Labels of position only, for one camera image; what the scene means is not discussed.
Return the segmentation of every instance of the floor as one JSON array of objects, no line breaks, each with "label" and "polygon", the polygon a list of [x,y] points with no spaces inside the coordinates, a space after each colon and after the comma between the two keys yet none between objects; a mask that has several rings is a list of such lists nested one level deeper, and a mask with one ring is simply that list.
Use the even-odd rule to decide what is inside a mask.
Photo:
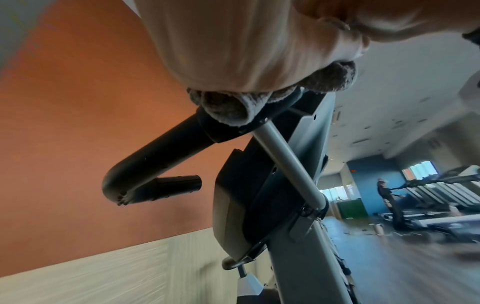
[{"label": "floor", "polygon": [[377,236],[368,219],[324,223],[363,304],[479,302],[480,245],[441,244],[441,235],[399,235],[388,226]]}]

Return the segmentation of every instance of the exercise bike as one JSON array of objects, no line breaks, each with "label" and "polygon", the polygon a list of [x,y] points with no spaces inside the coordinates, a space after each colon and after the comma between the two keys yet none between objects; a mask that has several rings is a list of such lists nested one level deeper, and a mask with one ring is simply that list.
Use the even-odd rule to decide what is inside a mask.
[{"label": "exercise bike", "polygon": [[[321,219],[328,201],[317,182],[328,162],[335,94],[297,88],[267,104],[254,121],[230,127],[202,107],[194,115],[114,166],[102,184],[117,205],[198,191],[199,176],[157,177],[214,143],[253,134],[233,150],[215,181],[213,233],[239,269],[237,303],[357,303],[341,259]],[[276,289],[247,275],[245,263],[268,250]]]}]

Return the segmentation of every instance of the silver pole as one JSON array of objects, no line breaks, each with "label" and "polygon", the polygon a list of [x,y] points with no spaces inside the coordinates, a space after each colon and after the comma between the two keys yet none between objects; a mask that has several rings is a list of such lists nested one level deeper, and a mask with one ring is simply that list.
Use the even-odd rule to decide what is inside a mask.
[{"label": "silver pole", "polygon": [[324,209],[324,196],[273,122],[265,123],[252,133],[306,203],[315,210]]}]

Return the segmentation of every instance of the towel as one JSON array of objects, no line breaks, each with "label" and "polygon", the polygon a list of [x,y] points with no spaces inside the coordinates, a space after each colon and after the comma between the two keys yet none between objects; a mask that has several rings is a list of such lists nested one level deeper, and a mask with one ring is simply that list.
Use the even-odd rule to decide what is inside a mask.
[{"label": "towel", "polygon": [[273,92],[232,93],[203,92],[187,89],[190,99],[215,120],[233,127],[250,123],[267,103],[283,100],[297,87],[314,93],[337,92],[348,89],[357,77],[353,61],[335,62],[320,69],[294,85]]}]

